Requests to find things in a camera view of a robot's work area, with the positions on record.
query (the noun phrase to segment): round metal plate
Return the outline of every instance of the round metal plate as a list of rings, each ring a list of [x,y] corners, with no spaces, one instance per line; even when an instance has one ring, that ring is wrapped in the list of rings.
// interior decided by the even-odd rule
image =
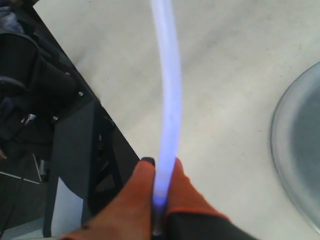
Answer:
[[[280,99],[270,145],[285,191],[320,232],[320,63],[299,76]]]

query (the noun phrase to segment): glowing tube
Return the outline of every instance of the glowing tube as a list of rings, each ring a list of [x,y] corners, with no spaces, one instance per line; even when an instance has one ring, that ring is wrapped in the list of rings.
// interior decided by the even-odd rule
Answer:
[[[159,160],[153,186],[153,233],[161,233],[181,127],[181,65],[171,0],[151,0],[160,52],[163,88],[163,123]]]

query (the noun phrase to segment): metal lid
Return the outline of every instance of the metal lid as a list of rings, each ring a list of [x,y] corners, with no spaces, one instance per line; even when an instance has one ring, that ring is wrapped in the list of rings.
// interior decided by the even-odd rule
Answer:
[[[300,75],[281,97],[270,145],[285,191],[320,232],[320,63]]]

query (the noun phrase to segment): plastic tubing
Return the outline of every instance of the plastic tubing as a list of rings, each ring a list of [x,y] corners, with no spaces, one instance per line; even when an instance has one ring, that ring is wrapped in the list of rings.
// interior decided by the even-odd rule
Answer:
[[[182,113],[181,64],[171,0],[151,0],[160,53],[163,123],[153,195],[153,234],[161,234],[168,189],[178,151]]]

